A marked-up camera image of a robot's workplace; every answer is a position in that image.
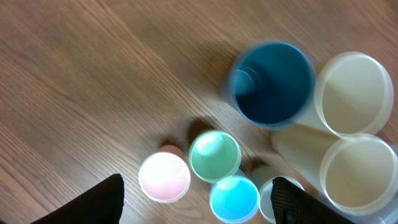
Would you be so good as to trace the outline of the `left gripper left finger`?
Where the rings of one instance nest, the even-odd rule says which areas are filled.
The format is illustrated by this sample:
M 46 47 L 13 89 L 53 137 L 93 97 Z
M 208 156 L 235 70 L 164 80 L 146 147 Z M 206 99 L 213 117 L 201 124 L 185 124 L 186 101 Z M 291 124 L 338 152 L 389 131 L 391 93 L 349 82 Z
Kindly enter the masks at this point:
M 119 224 L 124 206 L 124 181 L 113 174 L 34 224 Z

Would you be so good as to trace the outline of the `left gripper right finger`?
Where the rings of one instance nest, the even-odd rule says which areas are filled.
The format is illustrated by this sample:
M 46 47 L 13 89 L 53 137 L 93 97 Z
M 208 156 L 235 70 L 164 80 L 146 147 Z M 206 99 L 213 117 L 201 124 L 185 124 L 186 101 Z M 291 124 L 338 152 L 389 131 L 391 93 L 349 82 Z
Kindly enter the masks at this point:
M 271 202 L 276 224 L 354 224 L 284 177 L 273 181 Z

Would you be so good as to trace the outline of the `pink small cup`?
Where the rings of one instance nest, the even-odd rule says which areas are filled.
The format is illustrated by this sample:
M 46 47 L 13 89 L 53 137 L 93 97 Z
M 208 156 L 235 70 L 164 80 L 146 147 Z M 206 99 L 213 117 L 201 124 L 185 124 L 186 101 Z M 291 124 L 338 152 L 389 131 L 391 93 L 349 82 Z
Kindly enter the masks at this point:
M 138 180 L 142 191 L 151 200 L 172 203 L 188 192 L 191 174 L 182 150 L 166 144 L 144 160 Z

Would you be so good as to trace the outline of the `cream tall cup front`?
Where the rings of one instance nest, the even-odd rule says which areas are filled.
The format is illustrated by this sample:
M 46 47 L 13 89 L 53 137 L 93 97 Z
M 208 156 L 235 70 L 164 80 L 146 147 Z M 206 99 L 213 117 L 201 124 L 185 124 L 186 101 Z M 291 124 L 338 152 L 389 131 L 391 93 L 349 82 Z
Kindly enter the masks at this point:
M 344 213 L 376 213 L 397 193 L 397 155 L 374 135 L 338 137 L 295 125 L 275 131 L 272 146 Z

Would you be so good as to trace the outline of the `cream tall cup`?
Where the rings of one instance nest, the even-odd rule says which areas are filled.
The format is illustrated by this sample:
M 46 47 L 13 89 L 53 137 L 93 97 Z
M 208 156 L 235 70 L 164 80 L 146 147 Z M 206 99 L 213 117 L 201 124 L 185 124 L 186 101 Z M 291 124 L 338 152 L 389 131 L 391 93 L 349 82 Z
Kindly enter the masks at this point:
M 295 125 L 275 131 L 272 146 L 344 213 L 376 213 L 397 193 L 397 155 L 374 135 L 338 137 Z
M 320 70 L 297 123 L 336 136 L 376 134 L 393 106 L 394 87 L 384 66 L 362 52 L 343 52 Z

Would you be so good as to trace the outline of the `dark blue tall cup back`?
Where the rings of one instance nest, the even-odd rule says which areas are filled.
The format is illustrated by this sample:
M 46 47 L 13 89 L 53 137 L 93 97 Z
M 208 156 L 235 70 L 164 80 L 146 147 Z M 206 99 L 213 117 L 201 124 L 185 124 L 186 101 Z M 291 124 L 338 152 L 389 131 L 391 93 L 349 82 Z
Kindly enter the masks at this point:
M 307 109 L 315 84 L 313 63 L 300 49 L 268 40 L 237 57 L 220 84 L 220 98 L 256 126 L 281 129 Z

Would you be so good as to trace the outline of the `cream tall cup back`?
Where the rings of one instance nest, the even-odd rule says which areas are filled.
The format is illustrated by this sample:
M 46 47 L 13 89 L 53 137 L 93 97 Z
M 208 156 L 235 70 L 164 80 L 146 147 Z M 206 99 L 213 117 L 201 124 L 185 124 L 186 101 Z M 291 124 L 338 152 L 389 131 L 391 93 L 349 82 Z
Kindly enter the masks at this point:
M 393 106 L 394 87 L 384 66 L 362 52 L 343 52 L 320 70 L 297 123 L 336 136 L 376 134 Z

